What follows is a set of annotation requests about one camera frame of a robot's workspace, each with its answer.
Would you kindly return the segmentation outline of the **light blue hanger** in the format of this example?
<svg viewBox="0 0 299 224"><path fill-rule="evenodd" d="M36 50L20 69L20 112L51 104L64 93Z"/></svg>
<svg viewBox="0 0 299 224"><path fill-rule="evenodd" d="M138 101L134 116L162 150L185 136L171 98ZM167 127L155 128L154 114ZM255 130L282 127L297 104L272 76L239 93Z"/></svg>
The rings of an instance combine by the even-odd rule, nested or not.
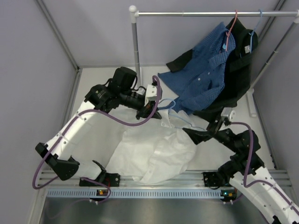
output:
<svg viewBox="0 0 299 224"><path fill-rule="evenodd" d="M178 129L190 128L196 131L206 131L205 128L196 125L184 111L175 112L173 110L173 108L176 106L174 99L164 98L160 100L158 105L159 110L167 112L166 117L172 127Z"/></svg>

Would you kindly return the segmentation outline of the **white shirt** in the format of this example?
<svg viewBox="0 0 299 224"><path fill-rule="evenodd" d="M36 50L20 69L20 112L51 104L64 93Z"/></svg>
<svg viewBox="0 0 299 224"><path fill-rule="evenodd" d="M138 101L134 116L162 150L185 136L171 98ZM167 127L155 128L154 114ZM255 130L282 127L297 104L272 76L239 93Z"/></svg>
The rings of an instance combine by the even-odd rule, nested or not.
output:
<svg viewBox="0 0 299 224"><path fill-rule="evenodd" d="M157 184L183 173L196 153L196 145L183 131L162 119L150 119L141 126L125 129L106 170L131 176L143 184Z"/></svg>

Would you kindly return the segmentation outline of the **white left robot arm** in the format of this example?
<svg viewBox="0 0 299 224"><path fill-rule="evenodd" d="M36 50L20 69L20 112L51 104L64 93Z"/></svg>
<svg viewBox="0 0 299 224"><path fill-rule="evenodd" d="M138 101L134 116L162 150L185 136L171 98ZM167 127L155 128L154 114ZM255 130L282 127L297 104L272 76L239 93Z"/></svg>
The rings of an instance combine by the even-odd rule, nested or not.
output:
<svg viewBox="0 0 299 224"><path fill-rule="evenodd" d="M74 176L89 178L95 186L106 180L105 168L97 161L80 162L72 152L81 139L95 125L100 115L104 115L125 126L135 127L145 124L150 118L160 119L158 102L162 96L160 81L152 77L152 84L138 93L135 87L137 73L127 67L119 67L105 84L93 86L83 102L65 126L46 143L38 143L36 151L62 181ZM110 112L119 106L136 111L138 122L129 123L118 119Z"/></svg>

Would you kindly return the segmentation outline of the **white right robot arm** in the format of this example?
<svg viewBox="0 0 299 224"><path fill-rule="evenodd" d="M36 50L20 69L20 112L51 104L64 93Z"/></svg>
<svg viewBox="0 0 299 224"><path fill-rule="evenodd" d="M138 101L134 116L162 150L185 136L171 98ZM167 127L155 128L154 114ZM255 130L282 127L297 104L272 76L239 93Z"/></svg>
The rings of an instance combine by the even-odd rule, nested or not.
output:
<svg viewBox="0 0 299 224"><path fill-rule="evenodd" d="M210 139L234 152L230 160L205 181L205 186L224 187L230 185L246 197L262 214L269 224L297 224L299 207L282 190L271 176L262 159L256 154L260 149L257 135L243 122L236 122L247 128L234 134L230 129L196 131L184 128L184 132L196 144Z"/></svg>

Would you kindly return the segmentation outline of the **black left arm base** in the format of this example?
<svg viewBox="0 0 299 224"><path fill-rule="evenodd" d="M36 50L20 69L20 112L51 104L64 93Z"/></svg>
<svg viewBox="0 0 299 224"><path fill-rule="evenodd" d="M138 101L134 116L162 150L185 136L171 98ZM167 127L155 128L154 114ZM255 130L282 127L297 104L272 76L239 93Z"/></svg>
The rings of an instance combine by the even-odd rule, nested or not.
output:
<svg viewBox="0 0 299 224"><path fill-rule="evenodd" d="M108 187L119 187L120 185L121 176L118 173L102 173L99 175L98 178L93 180L93 182L83 180L82 178L79 181L80 187L93 187L93 186L100 186L94 182L99 182L104 184Z"/></svg>

